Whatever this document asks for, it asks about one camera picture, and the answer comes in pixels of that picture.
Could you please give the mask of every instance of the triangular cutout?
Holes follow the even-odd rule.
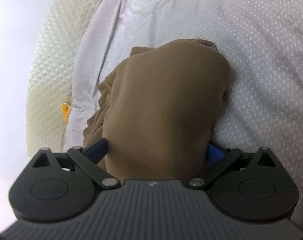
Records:
[[[46,153],[42,153],[35,164],[33,165],[33,168],[40,168],[40,167],[47,167],[50,166],[50,160],[47,157]]]
[[[276,165],[267,153],[262,154],[258,162],[258,166],[276,167]]]

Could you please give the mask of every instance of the brown fabric bag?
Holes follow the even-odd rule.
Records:
[[[229,77],[210,41],[134,47],[98,85],[100,109],[87,121],[84,146],[106,138],[98,166],[121,182],[189,180],[202,167]]]

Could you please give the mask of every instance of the ribbed surface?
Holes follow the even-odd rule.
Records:
[[[130,181],[104,191],[82,215],[62,223],[18,221],[3,233],[6,240],[299,240],[303,232],[290,221],[252,225],[220,213],[206,193],[180,181]]]

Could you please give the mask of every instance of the mattress cover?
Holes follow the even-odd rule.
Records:
[[[41,147],[62,150],[61,104],[70,103],[74,57],[89,20],[102,0],[55,0],[36,47],[26,103],[27,155]]]
[[[299,188],[292,219],[303,225],[303,0],[104,0],[77,51],[65,149],[82,145],[98,81],[132,47],[178,38],[211,40],[228,59],[233,81],[213,140],[270,147]]]

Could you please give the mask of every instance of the screw head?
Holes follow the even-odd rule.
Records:
[[[115,186],[118,183],[118,180],[115,178],[105,178],[102,181],[102,184],[107,187]]]
[[[194,187],[199,187],[205,184],[204,179],[202,178],[192,178],[189,181],[189,185],[194,186]]]
[[[154,187],[154,186],[158,185],[158,183],[155,181],[151,181],[150,183],[148,183],[148,185]]]

